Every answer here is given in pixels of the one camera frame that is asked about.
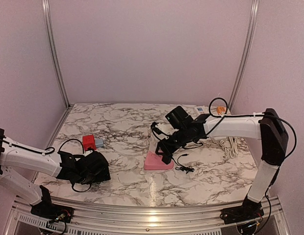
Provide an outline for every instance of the table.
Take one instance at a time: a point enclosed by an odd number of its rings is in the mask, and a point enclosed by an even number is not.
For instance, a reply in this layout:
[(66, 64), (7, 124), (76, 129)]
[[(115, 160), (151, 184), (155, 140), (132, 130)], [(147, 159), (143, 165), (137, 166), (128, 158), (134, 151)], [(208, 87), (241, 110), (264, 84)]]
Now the table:
[[(82, 139), (93, 134), (104, 139), (99, 149), (109, 162), (111, 180), (93, 184), (89, 191), (77, 193), (71, 184), (40, 173), (36, 184), (47, 187), (52, 196), (77, 201), (125, 206), (188, 206), (243, 200), (257, 172), (244, 139), (239, 139), (239, 155), (224, 161), (223, 150), (210, 139), (203, 147), (179, 150), (183, 165), (195, 172), (162, 170), (145, 171), (149, 149), (148, 129), (153, 121), (167, 123), (165, 115), (177, 105), (169, 104), (75, 104), (64, 122), (53, 146), (58, 149), (70, 138)], [(194, 118), (194, 105), (182, 105)], [(75, 142), (63, 151), (81, 153)], [(88, 186), (75, 185), (83, 190)]]

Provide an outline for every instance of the red box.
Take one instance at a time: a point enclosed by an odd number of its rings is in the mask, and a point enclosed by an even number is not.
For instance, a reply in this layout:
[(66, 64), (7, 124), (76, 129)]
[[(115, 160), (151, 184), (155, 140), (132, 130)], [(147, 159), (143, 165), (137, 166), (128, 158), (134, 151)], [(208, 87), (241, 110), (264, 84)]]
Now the red box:
[(82, 137), (82, 144), (84, 147), (84, 151), (87, 151), (89, 149), (94, 149), (96, 150), (96, 146), (95, 146), (95, 139), (93, 135), (89, 135), (89, 136), (83, 136)]

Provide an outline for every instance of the coiled white cord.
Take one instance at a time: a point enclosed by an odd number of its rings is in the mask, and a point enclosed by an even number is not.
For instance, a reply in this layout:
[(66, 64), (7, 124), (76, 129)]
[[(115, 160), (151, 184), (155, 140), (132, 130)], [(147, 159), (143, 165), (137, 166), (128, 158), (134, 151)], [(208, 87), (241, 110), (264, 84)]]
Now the coiled white cord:
[(229, 141), (230, 148), (227, 147), (225, 140), (219, 141), (220, 147), (224, 150), (225, 154), (223, 156), (223, 159), (227, 161), (230, 158), (235, 158), (238, 156), (238, 138), (237, 137), (228, 137), (227, 140)]

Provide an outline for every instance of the marble table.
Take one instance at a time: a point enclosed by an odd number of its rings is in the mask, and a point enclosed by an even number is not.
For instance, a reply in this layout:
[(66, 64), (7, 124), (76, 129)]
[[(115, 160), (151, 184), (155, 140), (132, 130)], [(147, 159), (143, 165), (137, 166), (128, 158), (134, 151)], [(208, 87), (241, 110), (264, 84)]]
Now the marble table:
[[(47, 187), (52, 196), (77, 201), (125, 206), (188, 206), (243, 200), (257, 172), (253, 157), (243, 139), (239, 156), (223, 160), (223, 150), (210, 139), (203, 147), (180, 150), (182, 164), (195, 169), (182, 171), (143, 169), (149, 149), (149, 126), (153, 121), (167, 123), (165, 115), (177, 105), (167, 104), (76, 104), (63, 124), (53, 146), (67, 139), (82, 139), (93, 134), (104, 139), (100, 151), (109, 162), (111, 180), (93, 184), (85, 193), (77, 193), (71, 184), (40, 173), (35, 181)], [(183, 108), (194, 118), (193, 105)], [(81, 146), (69, 142), (63, 149), (81, 153)], [(75, 185), (77, 190), (87, 186)]]

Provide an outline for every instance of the gray marble vein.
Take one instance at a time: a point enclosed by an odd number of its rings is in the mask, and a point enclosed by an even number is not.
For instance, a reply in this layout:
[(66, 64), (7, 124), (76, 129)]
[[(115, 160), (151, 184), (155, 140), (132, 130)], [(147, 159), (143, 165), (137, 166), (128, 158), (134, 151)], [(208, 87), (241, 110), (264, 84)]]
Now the gray marble vein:
[[(93, 134), (104, 139), (99, 149), (109, 162), (111, 180), (92, 185), (85, 193), (72, 191), (69, 182), (40, 173), (35, 183), (46, 186), (53, 196), (72, 200), (130, 206), (185, 206), (242, 200), (257, 168), (247, 144), (239, 140), (239, 156), (224, 161), (224, 152), (210, 139), (203, 147), (179, 150), (182, 164), (195, 172), (145, 171), (149, 149), (149, 126), (167, 123), (165, 115), (176, 105), (165, 104), (76, 104), (62, 126), (54, 147), (67, 139)], [(183, 105), (195, 118), (193, 105)], [(81, 153), (81, 146), (69, 142), (64, 151)], [(87, 186), (76, 185), (77, 190)]]

